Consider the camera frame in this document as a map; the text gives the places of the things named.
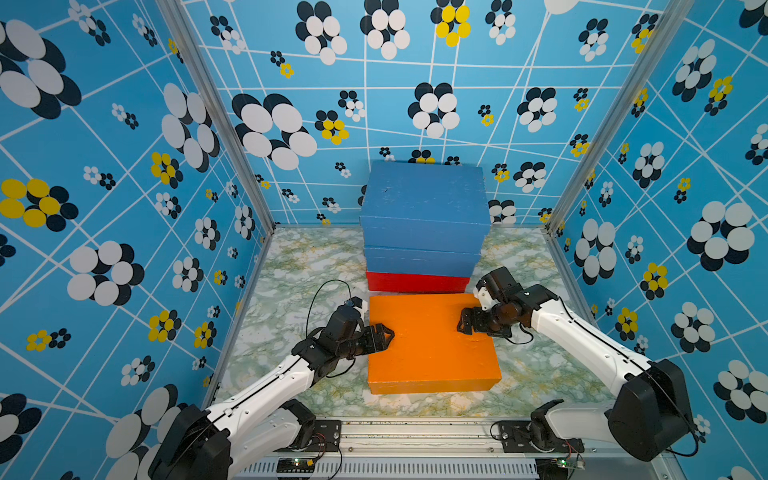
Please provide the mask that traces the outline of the orange shoebox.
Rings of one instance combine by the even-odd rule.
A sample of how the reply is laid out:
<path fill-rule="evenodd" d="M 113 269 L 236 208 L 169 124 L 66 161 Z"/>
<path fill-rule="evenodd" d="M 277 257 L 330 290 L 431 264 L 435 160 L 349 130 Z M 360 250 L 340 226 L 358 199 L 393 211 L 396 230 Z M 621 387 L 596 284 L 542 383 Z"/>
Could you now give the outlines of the orange shoebox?
<path fill-rule="evenodd" d="M 387 295 L 369 300 L 369 319 L 394 331 L 388 348 L 368 357 L 374 395 L 488 391 L 502 379 L 493 339 L 457 330 L 470 294 Z"/>

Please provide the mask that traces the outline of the blue shoebox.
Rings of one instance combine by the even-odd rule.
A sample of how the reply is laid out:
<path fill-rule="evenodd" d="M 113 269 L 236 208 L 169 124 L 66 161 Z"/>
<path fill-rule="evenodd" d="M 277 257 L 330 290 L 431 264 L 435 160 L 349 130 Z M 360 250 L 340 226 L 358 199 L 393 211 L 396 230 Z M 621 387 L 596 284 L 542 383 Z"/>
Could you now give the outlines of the blue shoebox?
<path fill-rule="evenodd" d="M 374 273 L 470 277 L 479 253 L 435 250 L 364 248 L 367 270 Z"/>
<path fill-rule="evenodd" d="M 491 219 L 481 168 L 375 162 L 360 213 L 369 247 L 478 253 Z"/>

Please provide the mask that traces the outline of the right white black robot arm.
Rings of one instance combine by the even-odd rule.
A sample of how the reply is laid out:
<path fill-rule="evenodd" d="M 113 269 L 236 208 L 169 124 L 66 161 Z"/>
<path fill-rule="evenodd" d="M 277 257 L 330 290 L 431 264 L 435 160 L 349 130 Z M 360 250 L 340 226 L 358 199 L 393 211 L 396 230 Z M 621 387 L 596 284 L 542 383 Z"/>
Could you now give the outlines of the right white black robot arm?
<path fill-rule="evenodd" d="M 479 304 L 462 310 L 458 332 L 511 340 L 518 326 L 528 335 L 543 335 L 587 367 L 613 396 L 574 406 L 556 399 L 534 410 L 518 434 L 535 449 L 549 452 L 570 440 L 596 440 L 649 462 L 696 433 L 685 377 L 673 362 L 652 361 L 624 347 L 548 288 L 522 287 L 505 267 L 484 275 L 473 295 Z"/>

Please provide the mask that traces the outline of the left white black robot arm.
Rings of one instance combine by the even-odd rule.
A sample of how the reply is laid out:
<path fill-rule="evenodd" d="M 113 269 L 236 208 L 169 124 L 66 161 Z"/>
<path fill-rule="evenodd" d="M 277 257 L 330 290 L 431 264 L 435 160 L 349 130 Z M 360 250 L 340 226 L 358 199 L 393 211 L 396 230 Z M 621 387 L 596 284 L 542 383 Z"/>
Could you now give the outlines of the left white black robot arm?
<path fill-rule="evenodd" d="M 274 369 L 240 393 L 204 410 L 191 405 L 174 419 L 152 460 L 152 479 L 233 479 L 281 449 L 302 449 L 315 415 L 299 394 L 329 377 L 342 360 L 384 352 L 395 338 L 383 324 L 363 321 L 365 302 L 339 306 Z"/>

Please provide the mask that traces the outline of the red shoebox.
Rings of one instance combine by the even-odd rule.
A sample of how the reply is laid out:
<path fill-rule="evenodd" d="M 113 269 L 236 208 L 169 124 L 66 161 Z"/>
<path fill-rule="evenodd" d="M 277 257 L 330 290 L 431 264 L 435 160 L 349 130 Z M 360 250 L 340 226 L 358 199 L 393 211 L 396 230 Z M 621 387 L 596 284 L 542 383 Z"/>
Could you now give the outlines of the red shoebox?
<path fill-rule="evenodd" d="M 453 294 L 463 293 L 469 277 L 396 274 L 367 272 L 369 290 L 372 292 Z"/>

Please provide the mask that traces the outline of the left green circuit board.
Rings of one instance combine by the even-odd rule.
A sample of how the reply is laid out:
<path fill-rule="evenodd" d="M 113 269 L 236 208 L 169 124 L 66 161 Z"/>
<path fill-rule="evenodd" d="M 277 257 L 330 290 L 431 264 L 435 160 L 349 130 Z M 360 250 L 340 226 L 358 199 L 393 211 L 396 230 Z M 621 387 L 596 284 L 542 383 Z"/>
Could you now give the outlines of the left green circuit board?
<path fill-rule="evenodd" d="M 316 467 L 316 461 L 310 458 L 280 458 L 277 462 L 276 473 L 286 475 L 311 476 Z"/>

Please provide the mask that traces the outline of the green circuit board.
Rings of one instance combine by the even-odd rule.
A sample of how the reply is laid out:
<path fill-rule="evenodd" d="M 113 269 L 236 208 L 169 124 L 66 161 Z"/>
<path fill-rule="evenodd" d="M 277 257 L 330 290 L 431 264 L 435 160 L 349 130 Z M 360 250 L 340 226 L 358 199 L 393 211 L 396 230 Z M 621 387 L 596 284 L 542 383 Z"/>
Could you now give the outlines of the green circuit board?
<path fill-rule="evenodd" d="M 310 458 L 280 458 L 277 462 L 276 473 L 286 475 L 311 476 L 316 467 L 316 461 Z"/>
<path fill-rule="evenodd" d="M 536 460 L 537 474 L 540 480 L 571 480 L 577 471 L 582 471 L 585 462 L 582 459 L 544 459 Z"/>

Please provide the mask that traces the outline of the right green circuit board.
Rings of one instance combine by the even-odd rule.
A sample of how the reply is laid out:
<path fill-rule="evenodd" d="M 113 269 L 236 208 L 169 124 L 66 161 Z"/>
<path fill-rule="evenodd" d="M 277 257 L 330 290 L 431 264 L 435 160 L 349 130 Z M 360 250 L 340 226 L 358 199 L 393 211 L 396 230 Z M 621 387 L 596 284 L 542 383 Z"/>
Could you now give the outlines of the right green circuit board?
<path fill-rule="evenodd" d="M 537 474 L 540 480 L 571 480 L 577 471 L 582 471 L 585 462 L 582 459 L 544 459 L 536 460 Z"/>

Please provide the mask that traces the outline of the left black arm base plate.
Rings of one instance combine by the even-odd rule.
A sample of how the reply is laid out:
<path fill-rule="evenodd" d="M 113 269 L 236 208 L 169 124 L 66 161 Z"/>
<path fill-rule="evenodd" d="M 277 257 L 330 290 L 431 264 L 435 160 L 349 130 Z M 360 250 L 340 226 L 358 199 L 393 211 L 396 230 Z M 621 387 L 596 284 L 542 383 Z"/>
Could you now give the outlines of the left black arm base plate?
<path fill-rule="evenodd" d="M 278 452 L 338 452 L 342 433 L 342 421 L 338 419 L 317 419 L 310 429 L 303 428 L 298 439 L 278 449 Z"/>

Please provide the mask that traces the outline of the aluminium front rail frame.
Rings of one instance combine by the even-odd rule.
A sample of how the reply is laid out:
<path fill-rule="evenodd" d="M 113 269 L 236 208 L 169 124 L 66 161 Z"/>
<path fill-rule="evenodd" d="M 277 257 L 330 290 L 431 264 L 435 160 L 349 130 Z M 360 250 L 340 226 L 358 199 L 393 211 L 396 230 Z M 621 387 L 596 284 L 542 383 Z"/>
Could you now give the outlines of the aluminium front rail frame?
<path fill-rule="evenodd" d="M 553 453 L 505 453 L 485 458 L 481 450 L 493 443 L 485 426 L 418 422 L 380 425 L 338 452 L 314 453 L 314 479 L 539 479 L 536 460 Z M 626 458 L 597 456 L 597 470 L 577 471 L 572 479 L 681 479 L 677 461 L 659 457 L 643 468 Z"/>

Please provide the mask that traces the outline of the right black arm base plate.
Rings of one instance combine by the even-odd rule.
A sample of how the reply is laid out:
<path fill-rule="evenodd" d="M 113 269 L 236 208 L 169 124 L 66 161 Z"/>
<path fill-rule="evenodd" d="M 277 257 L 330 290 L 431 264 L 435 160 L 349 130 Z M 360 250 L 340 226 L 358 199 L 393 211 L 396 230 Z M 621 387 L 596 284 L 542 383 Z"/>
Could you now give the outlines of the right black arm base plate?
<path fill-rule="evenodd" d="M 500 442 L 505 453 L 541 453 L 575 455 L 585 451 L 581 439 L 556 437 L 544 423 L 534 420 L 494 422 L 489 433 Z"/>

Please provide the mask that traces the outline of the left aluminium corner post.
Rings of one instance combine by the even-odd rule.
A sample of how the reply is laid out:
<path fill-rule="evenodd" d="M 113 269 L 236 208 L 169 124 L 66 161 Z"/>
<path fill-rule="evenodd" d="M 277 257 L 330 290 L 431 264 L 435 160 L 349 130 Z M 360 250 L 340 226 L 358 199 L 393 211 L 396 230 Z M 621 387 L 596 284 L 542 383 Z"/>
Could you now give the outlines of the left aluminium corner post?
<path fill-rule="evenodd" d="M 185 18 L 183 6 L 180 1 L 171 0 L 157 1 L 157 5 L 173 39 L 182 50 L 190 76 L 210 113 L 217 134 L 227 150 L 235 172 L 252 201 L 255 212 L 266 231 L 265 236 L 270 239 L 275 230 L 274 220 L 263 195 L 259 191 L 255 174 L 246 158 L 235 129 L 228 119 L 227 109 L 207 68 L 203 51 L 195 42 L 192 25 Z"/>

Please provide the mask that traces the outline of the aluminium corner post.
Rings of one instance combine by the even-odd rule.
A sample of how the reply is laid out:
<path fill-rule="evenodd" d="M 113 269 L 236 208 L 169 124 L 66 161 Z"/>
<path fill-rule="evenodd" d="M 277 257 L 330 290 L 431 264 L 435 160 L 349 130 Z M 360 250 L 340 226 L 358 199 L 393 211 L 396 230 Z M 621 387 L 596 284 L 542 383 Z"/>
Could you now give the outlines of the aluminium corner post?
<path fill-rule="evenodd" d="M 252 201 L 255 212 L 266 231 L 265 236 L 270 239 L 275 230 L 274 220 L 263 195 L 259 191 L 255 174 L 246 158 L 235 129 L 228 119 L 227 109 L 207 68 L 203 51 L 195 42 L 192 25 L 185 18 L 183 6 L 180 1 L 171 0 L 157 1 L 157 5 L 173 39 L 182 50 L 190 76 L 210 113 L 217 134 L 227 150 L 235 172 Z"/>
<path fill-rule="evenodd" d="M 552 217 L 546 226 L 549 235 L 553 236 L 557 228 L 564 222 L 566 214 L 575 204 L 587 176 L 599 163 L 605 148 L 624 122 L 636 95 L 646 85 L 694 3 L 694 0 L 668 2 L 667 8 L 661 14 L 656 34 L 645 47 L 644 52 L 639 55 L 619 94 L 601 122 L 596 132 L 596 138 L 591 143 L 586 157 L 574 171 L 560 200 L 553 209 Z"/>

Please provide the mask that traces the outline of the right aluminium corner post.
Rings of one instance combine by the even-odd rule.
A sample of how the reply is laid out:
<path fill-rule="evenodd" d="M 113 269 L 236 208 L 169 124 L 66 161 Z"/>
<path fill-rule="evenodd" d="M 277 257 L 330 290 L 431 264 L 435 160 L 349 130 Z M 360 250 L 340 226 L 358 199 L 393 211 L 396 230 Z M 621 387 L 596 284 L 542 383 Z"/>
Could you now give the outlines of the right aluminium corner post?
<path fill-rule="evenodd" d="M 644 52 L 639 55 L 619 94 L 601 122 L 596 132 L 596 138 L 591 143 L 586 157 L 574 171 L 560 200 L 553 209 L 552 217 L 546 226 L 549 235 L 553 236 L 557 228 L 564 222 L 566 214 L 575 204 L 587 176 L 599 163 L 605 148 L 624 122 L 636 95 L 646 85 L 694 3 L 694 0 L 668 2 L 667 8 L 661 14 L 656 34 L 645 47 Z"/>

